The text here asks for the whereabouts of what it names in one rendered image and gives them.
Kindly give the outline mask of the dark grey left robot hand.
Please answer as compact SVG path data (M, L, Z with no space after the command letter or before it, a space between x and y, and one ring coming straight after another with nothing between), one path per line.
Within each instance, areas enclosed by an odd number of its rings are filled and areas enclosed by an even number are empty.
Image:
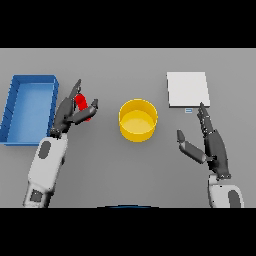
M81 80L78 80L73 86L71 93L59 105L54 117L50 136L60 139L63 134L67 133L72 124L79 125L88 118L92 118L98 110L98 100L93 102L85 109L75 112L78 106L78 97L81 92Z

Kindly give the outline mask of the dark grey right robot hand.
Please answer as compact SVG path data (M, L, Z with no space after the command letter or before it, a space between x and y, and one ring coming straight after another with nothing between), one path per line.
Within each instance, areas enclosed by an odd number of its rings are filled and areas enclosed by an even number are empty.
M201 150L186 140L181 130L177 131L180 151L199 164L207 163L218 179L230 179L228 157L224 141L217 129L213 128L211 117L203 103L200 103L197 117L200 122L205 149Z

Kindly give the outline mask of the red beaker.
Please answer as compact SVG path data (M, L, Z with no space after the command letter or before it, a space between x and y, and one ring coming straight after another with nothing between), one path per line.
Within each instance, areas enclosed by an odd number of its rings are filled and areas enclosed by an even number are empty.
M91 119L91 113L89 106L86 101L86 97L79 93L75 96L75 103L78 108L78 112L75 114L75 124L80 124L81 122L89 122Z

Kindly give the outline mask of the pale square measuring scale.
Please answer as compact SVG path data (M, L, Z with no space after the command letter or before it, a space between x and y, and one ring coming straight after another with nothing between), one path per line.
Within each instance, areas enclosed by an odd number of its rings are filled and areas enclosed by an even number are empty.
M205 72L168 72L167 95L170 108L210 107L210 96Z

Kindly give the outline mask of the yellow bowl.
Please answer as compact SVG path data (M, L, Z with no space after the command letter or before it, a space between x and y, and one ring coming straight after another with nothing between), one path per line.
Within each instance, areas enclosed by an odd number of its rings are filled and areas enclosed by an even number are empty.
M131 142L141 143L150 139L157 122L158 112L155 106L144 99L129 100L119 110L120 133Z

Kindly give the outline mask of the blue tray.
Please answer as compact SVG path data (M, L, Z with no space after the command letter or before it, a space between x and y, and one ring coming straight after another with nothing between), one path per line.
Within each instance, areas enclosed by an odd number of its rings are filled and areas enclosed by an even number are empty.
M55 75L13 75L0 123L0 144L38 146L53 124L58 88Z

